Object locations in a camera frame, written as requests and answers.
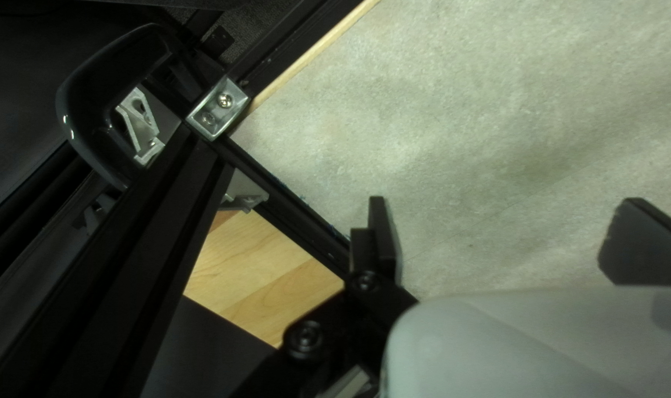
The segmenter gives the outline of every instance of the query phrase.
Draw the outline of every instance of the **white plastic cover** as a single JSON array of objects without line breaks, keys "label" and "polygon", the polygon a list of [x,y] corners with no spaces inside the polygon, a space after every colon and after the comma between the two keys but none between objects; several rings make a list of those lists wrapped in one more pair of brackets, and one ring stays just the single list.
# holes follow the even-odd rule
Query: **white plastic cover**
[{"label": "white plastic cover", "polygon": [[388,398],[671,398],[671,288],[470,294],[394,326]]}]

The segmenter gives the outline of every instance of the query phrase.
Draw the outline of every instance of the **dark fabric surface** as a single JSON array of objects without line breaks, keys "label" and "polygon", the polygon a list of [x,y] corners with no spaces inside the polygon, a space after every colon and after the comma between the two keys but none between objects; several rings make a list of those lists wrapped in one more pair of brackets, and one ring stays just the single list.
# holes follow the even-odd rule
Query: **dark fabric surface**
[{"label": "dark fabric surface", "polygon": [[129,6],[78,1],[44,15],[0,15],[0,203],[63,141],[60,83],[139,23]]}]

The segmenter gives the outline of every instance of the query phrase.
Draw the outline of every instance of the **metal corner bracket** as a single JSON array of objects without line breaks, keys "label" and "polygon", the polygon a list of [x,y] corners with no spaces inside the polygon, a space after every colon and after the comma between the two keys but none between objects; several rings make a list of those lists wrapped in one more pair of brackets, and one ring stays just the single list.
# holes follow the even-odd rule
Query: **metal corner bracket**
[{"label": "metal corner bracket", "polygon": [[139,88],[134,88],[115,107],[127,124],[127,131],[132,140],[132,146],[137,154],[134,160],[146,167],[155,154],[161,152],[164,143],[159,140],[159,127],[149,107],[147,97]]},{"label": "metal corner bracket", "polygon": [[215,140],[247,109],[250,97],[227,76],[222,77],[186,118],[208,140]]}]

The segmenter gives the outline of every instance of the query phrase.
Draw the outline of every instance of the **black panel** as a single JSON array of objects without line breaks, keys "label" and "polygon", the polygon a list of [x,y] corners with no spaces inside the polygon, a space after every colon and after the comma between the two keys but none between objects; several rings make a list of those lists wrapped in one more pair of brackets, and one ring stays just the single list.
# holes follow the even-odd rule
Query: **black panel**
[{"label": "black panel", "polygon": [[144,398],[228,397],[275,348],[182,297]]},{"label": "black panel", "polygon": [[616,285],[671,286],[671,218],[644,199],[625,199],[598,264]]}]

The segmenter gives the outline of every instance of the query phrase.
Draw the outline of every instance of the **gray carpet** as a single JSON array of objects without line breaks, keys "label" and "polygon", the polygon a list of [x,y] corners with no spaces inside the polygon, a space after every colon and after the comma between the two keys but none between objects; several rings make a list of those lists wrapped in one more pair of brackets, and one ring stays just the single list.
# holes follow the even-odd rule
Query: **gray carpet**
[{"label": "gray carpet", "polygon": [[382,0],[234,139],[344,233],[387,197],[420,298],[604,285],[671,215],[671,0]]}]

